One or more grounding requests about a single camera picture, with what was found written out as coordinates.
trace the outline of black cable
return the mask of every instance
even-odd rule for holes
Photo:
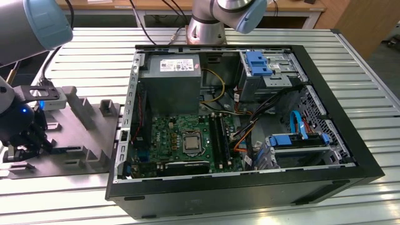
[[[183,10],[182,10],[182,8],[181,8],[181,6],[177,4],[177,2],[175,2],[175,0],[171,0],[173,1],[173,3],[177,5],[177,7],[178,7],[178,9],[181,10],[181,12],[182,12],[182,15],[183,15],[183,17],[185,17],[185,19],[186,19],[186,24],[189,25],[190,24],[190,22],[189,22],[189,19],[187,19],[187,15],[185,14],[185,12],[183,12]]]
[[[277,102],[279,101],[281,97],[283,95],[286,95],[287,93],[290,93],[291,91],[297,91],[301,90],[305,87],[305,84],[299,84],[294,87],[290,88],[285,88],[282,89],[275,95],[273,95],[258,107],[258,109],[255,110],[254,114],[250,117],[250,123],[247,124],[247,126],[241,129],[241,131],[237,132],[235,136],[238,136],[239,134],[242,134],[245,131],[247,131],[254,124],[257,123],[257,120],[259,119],[259,116],[267,111],[270,110]]]
[[[138,18],[138,21],[139,21],[139,23],[141,23],[141,27],[142,27],[142,29],[143,29],[143,32],[145,32],[146,36],[149,37],[150,41],[154,43],[154,45],[158,45],[157,42],[154,42],[154,40],[151,39],[151,37],[150,37],[150,35],[149,35],[149,33],[147,33],[146,29],[145,29],[145,26],[143,26],[143,24],[142,24],[141,17],[139,17],[138,12],[137,12],[137,7],[135,7],[135,4],[134,4],[134,1],[130,0],[130,3],[131,3],[131,5],[133,5],[134,13],[135,13],[135,16],[137,16],[137,18]]]
[[[254,149],[253,149],[253,140],[251,140],[251,132],[246,137],[246,148],[247,148],[247,156],[250,157],[251,161],[254,161]],[[253,170],[253,165],[246,163],[245,171]]]
[[[70,13],[71,13],[71,23],[70,23],[70,26],[71,26],[71,29],[74,30],[75,11],[74,11],[74,7],[73,7],[73,4],[71,4],[70,0],[66,0],[66,2],[67,2]],[[46,71],[47,71],[47,69],[50,67],[50,64],[51,64],[51,61],[55,58],[55,56],[57,56],[57,54],[58,54],[58,52],[59,52],[61,49],[62,49],[62,46],[55,49],[55,51],[51,53],[51,55],[49,57],[49,60],[45,62],[43,69],[42,69],[42,81],[41,81],[41,85],[51,85],[53,86],[53,82],[46,78]]]
[[[175,11],[177,15],[183,19],[183,21],[187,22],[187,17],[183,17],[183,15],[179,14],[179,12],[177,11],[177,9],[173,7],[173,5],[166,0],[162,0],[162,1]]]
[[[275,12],[274,12],[274,16],[278,16],[278,13],[279,13],[279,6],[278,6],[278,3],[277,3],[277,0],[273,0],[274,3],[275,3]]]
[[[219,106],[222,107],[223,110],[226,110],[225,105],[221,103],[219,99],[217,99],[214,102],[215,102],[217,104],[219,104]]]
[[[75,26],[74,26],[74,24],[75,24],[75,11],[74,11],[74,7],[73,7],[73,4],[71,4],[70,0],[66,0],[66,2],[67,2],[70,13],[71,13],[71,24],[70,25],[71,25],[71,28],[74,29],[75,28]]]

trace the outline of gray robot arm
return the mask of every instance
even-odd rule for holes
[[[0,67],[73,40],[73,29],[55,0],[0,0],[0,31]],[[34,96],[31,90],[47,95]],[[25,161],[42,150],[51,153],[45,112],[27,103],[59,98],[53,86],[13,88],[0,77],[0,141],[9,147],[3,162]]]
[[[225,44],[225,24],[241,33],[250,33],[259,25],[266,9],[267,0],[195,0],[189,43]]]

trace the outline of metal workbench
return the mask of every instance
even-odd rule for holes
[[[151,29],[167,44],[177,29]],[[173,217],[161,224],[398,224],[400,223],[400,104],[341,34],[330,30],[227,29],[230,44],[305,45],[386,176],[315,205]],[[178,44],[186,43],[185,31]],[[135,45],[151,44],[138,28],[85,28],[61,50],[47,72],[57,86],[78,86],[91,103],[125,104]],[[130,224],[126,212],[105,200],[107,174],[0,180],[0,224]]]

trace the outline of power supply label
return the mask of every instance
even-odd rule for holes
[[[161,61],[161,71],[195,71],[194,60],[162,60]]]

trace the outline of black wire bundle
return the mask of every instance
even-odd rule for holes
[[[259,119],[261,115],[270,110],[277,102],[279,101],[281,97],[285,96],[287,93],[297,91],[297,90],[302,90],[305,87],[305,84],[299,84],[294,87],[290,88],[285,88],[282,89],[275,95],[273,95],[258,107],[258,109],[255,110],[254,114],[250,117],[250,123],[247,124],[247,126],[239,131],[237,132],[235,136],[238,136],[239,134],[242,134],[245,131],[247,131],[257,123],[257,120]]]
[[[146,29],[145,29],[145,26],[143,26],[143,24],[142,24],[141,17],[139,17],[138,12],[137,12],[137,7],[135,7],[135,4],[134,4],[134,1],[130,0],[130,3],[131,3],[131,5],[133,5],[133,10],[134,10],[135,16],[137,16],[138,21],[139,21],[139,26],[142,27],[143,32],[145,32],[146,36],[149,37],[149,40],[153,42],[154,45],[158,45],[157,42],[154,42],[154,40],[151,39],[150,34],[147,33],[147,31],[146,31]]]
[[[181,6],[177,4],[175,0],[171,0],[171,1],[174,2],[174,4],[177,5],[177,7],[179,8],[179,10],[181,10],[181,12],[182,12],[182,15],[179,14],[179,12],[175,10],[175,8],[173,7],[173,5],[171,5],[166,0],[162,0],[162,1],[163,1],[165,4],[175,11],[175,13],[178,14],[179,18],[183,18],[185,22],[189,24],[187,16],[186,16],[186,14],[183,13],[183,10],[182,10]],[[149,38],[149,40],[153,42],[154,45],[158,45],[157,42],[154,42],[154,40],[151,39],[150,34],[147,33],[147,31],[146,31],[146,29],[145,29],[145,26],[143,26],[143,24],[142,24],[141,17],[139,17],[138,12],[137,12],[137,7],[135,7],[135,4],[134,4],[134,1],[130,0],[130,3],[131,3],[131,5],[133,5],[134,13],[135,13],[135,16],[137,16],[138,21],[139,21],[139,25],[141,25],[141,27],[142,27],[142,30],[143,30],[143,32],[145,32],[147,38]],[[183,28],[183,27],[179,27],[178,30],[177,30],[177,32],[175,32],[175,34],[173,35],[171,41],[170,41],[170,43],[169,43],[170,45],[173,44],[173,42],[174,42],[174,40],[175,40],[175,38],[177,38],[177,36],[178,36],[178,33],[179,33],[179,31],[181,31],[182,28]]]
[[[74,30],[75,11],[74,11],[74,7],[73,7],[73,4],[71,4],[70,0],[66,0],[66,2],[67,2],[70,13],[71,13],[71,22],[70,22],[70,25],[71,25],[71,29]],[[47,71],[47,69],[50,67],[50,64],[51,64],[51,61],[55,58],[55,56],[57,56],[57,54],[58,54],[58,52],[59,52],[61,49],[62,49],[62,46],[57,48],[57,50],[51,53],[47,61],[45,62],[43,69],[42,69],[41,85],[53,85],[53,82],[46,78],[46,71]]]
[[[279,13],[281,8],[279,8],[279,6],[278,6],[277,0],[273,0],[273,1],[274,1],[274,3],[275,3],[275,12],[274,12],[274,16],[278,16],[278,13]]]
[[[177,4],[175,0],[171,0],[171,1],[177,5],[177,8],[181,10],[182,14],[179,14],[179,12],[175,10],[175,8],[173,7],[173,5],[166,0],[162,0],[162,1],[175,11],[177,15],[183,19],[183,21],[186,22],[186,24],[190,24],[187,16],[186,16],[186,14],[185,14],[181,6]]]

